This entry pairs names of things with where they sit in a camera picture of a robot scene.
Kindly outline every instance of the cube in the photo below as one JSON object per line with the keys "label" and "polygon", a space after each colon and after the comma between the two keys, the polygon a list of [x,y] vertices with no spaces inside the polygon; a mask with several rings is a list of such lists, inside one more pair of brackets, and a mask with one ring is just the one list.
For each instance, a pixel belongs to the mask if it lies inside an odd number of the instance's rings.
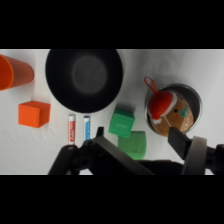
{"label": "cube", "polygon": [[19,105],[20,125],[40,128],[50,120],[50,104],[31,101]]}
{"label": "cube", "polygon": [[116,109],[109,128],[109,133],[129,138],[135,123],[133,113]]}

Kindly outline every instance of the green object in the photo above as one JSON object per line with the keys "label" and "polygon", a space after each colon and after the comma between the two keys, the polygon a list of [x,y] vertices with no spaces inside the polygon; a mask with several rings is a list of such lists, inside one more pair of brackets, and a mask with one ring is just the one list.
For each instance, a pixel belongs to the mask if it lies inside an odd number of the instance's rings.
{"label": "green object", "polygon": [[129,138],[134,123],[135,117],[132,113],[116,109],[111,120],[109,133]]}
{"label": "green object", "polygon": [[131,132],[130,138],[118,138],[118,148],[134,160],[143,160],[146,154],[145,132]]}

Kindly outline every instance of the battery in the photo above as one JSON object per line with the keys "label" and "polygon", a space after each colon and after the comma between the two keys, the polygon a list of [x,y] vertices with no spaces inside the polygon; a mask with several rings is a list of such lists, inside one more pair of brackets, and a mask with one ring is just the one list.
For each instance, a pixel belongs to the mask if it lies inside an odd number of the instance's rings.
{"label": "battery", "polygon": [[69,115],[69,131],[68,131],[68,138],[69,138],[69,145],[75,145],[75,125],[76,125],[76,116]]}
{"label": "battery", "polygon": [[90,139],[90,116],[84,117],[84,141]]}

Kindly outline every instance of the blue battery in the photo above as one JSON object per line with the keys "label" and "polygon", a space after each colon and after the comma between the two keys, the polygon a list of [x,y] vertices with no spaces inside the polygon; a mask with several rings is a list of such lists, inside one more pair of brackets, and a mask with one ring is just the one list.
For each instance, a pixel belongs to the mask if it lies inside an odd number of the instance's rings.
{"label": "blue battery", "polygon": [[90,116],[84,117],[84,141],[90,139]]}

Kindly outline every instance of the red object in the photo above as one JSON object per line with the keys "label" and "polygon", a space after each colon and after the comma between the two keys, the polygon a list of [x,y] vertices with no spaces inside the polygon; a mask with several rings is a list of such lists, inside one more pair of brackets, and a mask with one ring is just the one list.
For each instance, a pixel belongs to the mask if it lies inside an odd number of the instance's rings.
{"label": "red object", "polygon": [[40,128],[50,120],[50,104],[31,101],[19,105],[19,124]]}
{"label": "red object", "polygon": [[0,55],[0,91],[30,83],[34,72],[30,65]]}
{"label": "red object", "polygon": [[173,92],[161,91],[154,94],[149,102],[149,113],[155,124],[161,122],[177,103],[177,95]]}

